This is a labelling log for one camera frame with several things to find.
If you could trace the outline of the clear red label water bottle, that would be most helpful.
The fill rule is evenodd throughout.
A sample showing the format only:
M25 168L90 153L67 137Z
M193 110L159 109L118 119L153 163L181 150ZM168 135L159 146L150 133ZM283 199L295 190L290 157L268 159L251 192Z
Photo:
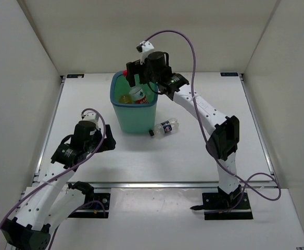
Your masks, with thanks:
M125 85L123 95L127 94L131 96L132 104L147 104L148 99L142 85L139 83L138 75L135 76L136 86L130 87L129 83Z

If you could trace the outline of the orange juice bottle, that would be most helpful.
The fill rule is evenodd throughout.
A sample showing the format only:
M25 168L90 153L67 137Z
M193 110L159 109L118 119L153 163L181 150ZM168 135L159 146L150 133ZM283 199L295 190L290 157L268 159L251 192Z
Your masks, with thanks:
M119 98L119 103L122 104L132 104L132 99L130 95L124 94Z

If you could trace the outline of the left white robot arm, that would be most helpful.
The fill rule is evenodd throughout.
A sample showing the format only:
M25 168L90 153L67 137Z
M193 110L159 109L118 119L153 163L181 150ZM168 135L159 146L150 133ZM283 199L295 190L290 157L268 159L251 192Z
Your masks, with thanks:
M100 129L96 121L79 121L74 133L58 145L39 185L23 199L19 211L0 226L7 243L17 249L46 249L51 235L76 209L99 203L90 184L68 181L89 157L114 150L115 145L110 125Z

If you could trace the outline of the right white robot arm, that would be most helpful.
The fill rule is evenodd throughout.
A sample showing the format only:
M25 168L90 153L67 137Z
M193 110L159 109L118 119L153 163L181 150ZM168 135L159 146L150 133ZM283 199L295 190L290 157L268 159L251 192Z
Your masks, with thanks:
M217 163L217 209L231 210L239 202L242 192L235 160L239 142L239 119L219 112L200 97L195 92L192 81L172 71L166 52L152 52L144 60L127 63L125 77L130 86L135 86L136 76L141 84L156 84L157 94L166 95L197 119L206 141L206 150Z

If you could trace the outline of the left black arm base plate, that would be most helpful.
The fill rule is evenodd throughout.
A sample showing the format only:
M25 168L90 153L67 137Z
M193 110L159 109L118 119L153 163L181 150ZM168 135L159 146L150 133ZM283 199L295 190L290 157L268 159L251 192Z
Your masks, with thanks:
M82 207L71 213L68 218L107 219L110 198L111 189L94 189L94 194L85 196Z

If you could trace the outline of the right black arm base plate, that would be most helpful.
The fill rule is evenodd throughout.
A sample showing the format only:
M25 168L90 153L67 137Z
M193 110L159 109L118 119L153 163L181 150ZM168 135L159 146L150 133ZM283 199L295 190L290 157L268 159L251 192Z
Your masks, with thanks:
M248 194L237 197L230 205L221 199L219 193L202 193L205 220L252 220L252 210Z

